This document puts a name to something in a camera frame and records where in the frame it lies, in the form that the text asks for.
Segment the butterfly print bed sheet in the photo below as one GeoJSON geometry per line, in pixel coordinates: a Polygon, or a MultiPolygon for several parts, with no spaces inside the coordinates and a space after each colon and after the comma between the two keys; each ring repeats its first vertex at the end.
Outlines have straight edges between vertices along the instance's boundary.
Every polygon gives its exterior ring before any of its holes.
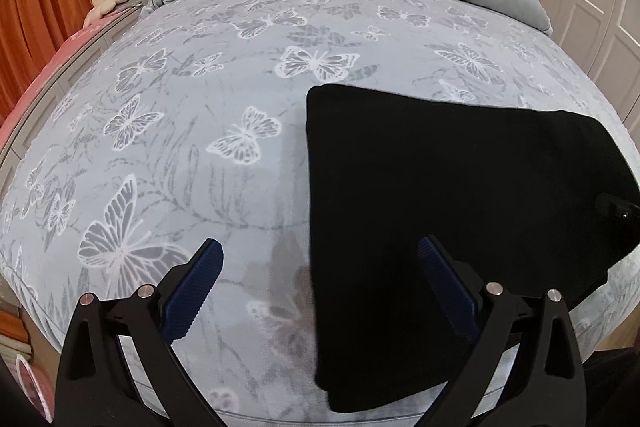
{"type": "Polygon", "coordinates": [[[175,0],[110,46],[2,191],[1,272],[62,347],[85,293],[126,297],[209,237],[224,271],[175,345],[233,426],[407,426],[434,390],[339,414],[314,383],[305,96],[340,82],[599,119],[614,107],[547,36],[458,0],[175,0]]]}

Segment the pink bedside bench top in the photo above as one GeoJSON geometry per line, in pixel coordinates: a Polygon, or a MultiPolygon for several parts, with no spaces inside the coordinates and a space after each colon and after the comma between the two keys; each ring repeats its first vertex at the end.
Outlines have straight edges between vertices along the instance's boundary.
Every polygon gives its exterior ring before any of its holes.
{"type": "Polygon", "coordinates": [[[9,141],[9,137],[12,132],[18,127],[21,119],[26,115],[27,109],[38,95],[44,90],[46,84],[54,77],[55,74],[61,72],[64,66],[72,64],[73,58],[80,53],[80,50],[84,46],[88,46],[93,40],[99,37],[106,28],[115,23],[121,17],[127,15],[133,9],[140,9],[142,4],[140,2],[125,5],[123,8],[117,9],[115,12],[111,12],[106,17],[96,20],[85,29],[77,31],[68,38],[62,46],[55,52],[50,62],[41,69],[39,75],[32,80],[32,83],[22,94],[17,104],[9,113],[9,116],[3,121],[1,126],[1,146],[5,146],[9,141]]]}

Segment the black pants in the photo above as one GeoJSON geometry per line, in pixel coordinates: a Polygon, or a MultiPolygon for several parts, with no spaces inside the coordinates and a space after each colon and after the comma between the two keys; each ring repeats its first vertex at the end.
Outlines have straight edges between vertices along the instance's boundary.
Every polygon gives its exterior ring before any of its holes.
{"type": "Polygon", "coordinates": [[[638,246],[639,223],[606,217],[606,180],[634,174],[597,119],[338,84],[310,89],[306,116],[316,382],[335,412],[437,386],[470,352],[420,268],[424,237],[570,307],[638,246]]]}

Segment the flower shaped plush cushion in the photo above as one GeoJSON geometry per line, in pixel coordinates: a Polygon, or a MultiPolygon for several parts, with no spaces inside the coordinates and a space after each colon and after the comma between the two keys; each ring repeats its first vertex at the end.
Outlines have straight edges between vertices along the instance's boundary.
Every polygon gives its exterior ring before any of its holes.
{"type": "Polygon", "coordinates": [[[113,12],[117,5],[128,1],[129,0],[91,0],[92,9],[86,15],[82,28],[88,28],[100,18],[113,12]]]}

